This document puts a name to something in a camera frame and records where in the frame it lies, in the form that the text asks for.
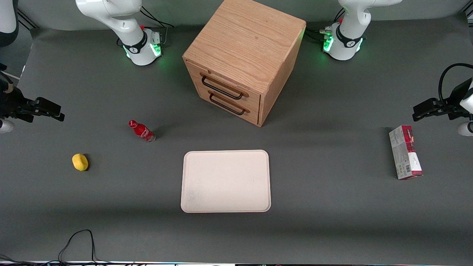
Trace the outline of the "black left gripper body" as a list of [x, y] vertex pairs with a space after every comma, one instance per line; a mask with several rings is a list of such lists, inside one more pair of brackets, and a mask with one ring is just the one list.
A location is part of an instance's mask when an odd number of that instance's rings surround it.
[[447, 103], [456, 116], [472, 119], [472, 79], [456, 86], [450, 93]]

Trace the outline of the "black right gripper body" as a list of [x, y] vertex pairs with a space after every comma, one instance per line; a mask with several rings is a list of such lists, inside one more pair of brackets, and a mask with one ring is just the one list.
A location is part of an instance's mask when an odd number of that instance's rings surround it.
[[34, 120], [36, 101], [25, 98], [15, 86], [1, 87], [1, 118], [20, 119], [28, 123]]

